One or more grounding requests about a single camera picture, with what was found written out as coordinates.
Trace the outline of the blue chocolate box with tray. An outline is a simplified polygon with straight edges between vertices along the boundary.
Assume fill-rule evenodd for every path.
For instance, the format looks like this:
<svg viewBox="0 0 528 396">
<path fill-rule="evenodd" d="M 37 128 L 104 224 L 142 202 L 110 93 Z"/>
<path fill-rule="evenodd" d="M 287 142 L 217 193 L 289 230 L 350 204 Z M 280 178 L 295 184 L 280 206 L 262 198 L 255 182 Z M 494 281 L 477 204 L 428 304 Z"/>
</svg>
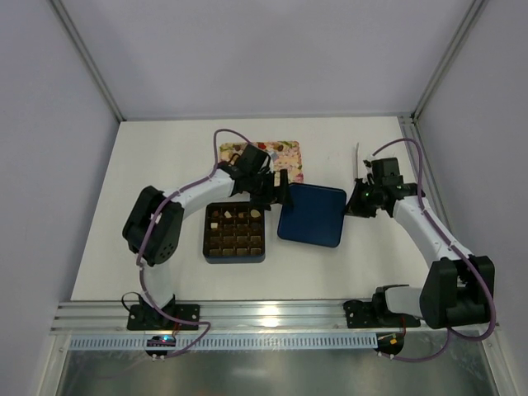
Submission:
<svg viewBox="0 0 528 396">
<path fill-rule="evenodd" d="M 214 210 L 220 212 L 220 217 L 211 217 Z M 259 210 L 262 216 L 252 218 L 251 210 Z M 229 211 L 233 217 L 226 219 L 225 211 Z M 239 212 L 245 212 L 244 219 L 238 217 Z M 219 227 L 211 229 L 211 223 L 218 223 Z M 249 202 L 219 202 L 207 205 L 202 253 L 209 264 L 263 262 L 266 257 L 264 210 L 255 208 Z"/>
</svg>

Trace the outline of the blue box lid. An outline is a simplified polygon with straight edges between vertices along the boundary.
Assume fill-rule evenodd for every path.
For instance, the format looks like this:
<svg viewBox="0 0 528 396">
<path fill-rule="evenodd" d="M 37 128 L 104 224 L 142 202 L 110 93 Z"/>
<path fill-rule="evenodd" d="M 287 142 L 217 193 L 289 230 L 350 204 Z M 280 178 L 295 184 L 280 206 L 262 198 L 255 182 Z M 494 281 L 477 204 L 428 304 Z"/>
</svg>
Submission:
<svg viewBox="0 0 528 396">
<path fill-rule="evenodd" d="M 293 205 L 283 205 L 277 236 L 326 248 L 341 242 L 347 194 L 344 190 L 305 183 L 290 184 Z"/>
</svg>

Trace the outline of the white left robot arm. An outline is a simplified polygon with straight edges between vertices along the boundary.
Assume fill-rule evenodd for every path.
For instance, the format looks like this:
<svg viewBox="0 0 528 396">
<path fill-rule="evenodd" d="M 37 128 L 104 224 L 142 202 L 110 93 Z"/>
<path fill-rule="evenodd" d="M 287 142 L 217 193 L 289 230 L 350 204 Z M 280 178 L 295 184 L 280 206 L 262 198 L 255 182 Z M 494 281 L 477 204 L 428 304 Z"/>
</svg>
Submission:
<svg viewBox="0 0 528 396">
<path fill-rule="evenodd" d="M 252 144 L 240 155 L 217 162 L 207 176 L 170 195 L 153 186 L 140 192 L 122 230 L 129 250 L 136 256 L 141 288 L 139 302 L 129 310 L 129 330 L 168 329 L 170 322 L 186 329 L 199 327 L 186 316 L 176 316 L 167 261 L 177 250 L 187 217 L 217 200 L 242 193 L 248 193 L 250 203 L 264 210 L 274 204 L 293 204 L 288 171 L 274 171 L 271 155 Z"/>
</svg>

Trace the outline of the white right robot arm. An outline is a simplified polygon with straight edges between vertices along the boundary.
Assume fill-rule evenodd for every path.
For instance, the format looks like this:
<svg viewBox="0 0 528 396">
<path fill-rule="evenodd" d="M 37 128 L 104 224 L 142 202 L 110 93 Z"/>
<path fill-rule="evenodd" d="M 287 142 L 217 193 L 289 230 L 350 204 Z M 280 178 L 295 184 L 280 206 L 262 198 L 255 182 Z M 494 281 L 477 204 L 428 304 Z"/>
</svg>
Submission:
<svg viewBox="0 0 528 396">
<path fill-rule="evenodd" d="M 264 175 L 269 194 L 253 196 L 253 203 L 264 206 L 281 204 L 279 235 L 292 231 L 292 240 L 315 244 L 319 236 L 340 233 L 342 221 L 350 215 L 374 218 L 385 211 L 400 224 L 416 244 L 429 266 L 422 288 L 409 285 L 386 285 L 376 289 L 370 302 L 374 320 L 392 326 L 398 319 L 420 318 L 430 328 L 447 328 L 487 323 L 493 327 L 496 309 L 493 303 L 495 267 L 486 256 L 477 257 L 459 245 L 440 220 L 428 209 L 421 182 L 406 183 L 396 158 L 367 162 L 365 180 L 356 179 L 351 199 L 341 213 L 327 199 L 300 193 L 288 182 L 288 172 L 278 177 Z"/>
</svg>

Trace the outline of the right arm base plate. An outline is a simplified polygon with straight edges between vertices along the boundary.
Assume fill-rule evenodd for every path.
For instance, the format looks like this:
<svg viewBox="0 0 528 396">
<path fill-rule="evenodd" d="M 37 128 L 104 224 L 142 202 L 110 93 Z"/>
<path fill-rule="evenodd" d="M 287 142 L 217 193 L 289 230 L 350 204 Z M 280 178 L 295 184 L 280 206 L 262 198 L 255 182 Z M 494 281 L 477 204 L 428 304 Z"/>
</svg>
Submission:
<svg viewBox="0 0 528 396">
<path fill-rule="evenodd" d="M 351 299 L 346 301 L 342 308 L 348 328 L 419 328 L 421 326 L 418 318 L 376 308 L 371 301 Z"/>
</svg>

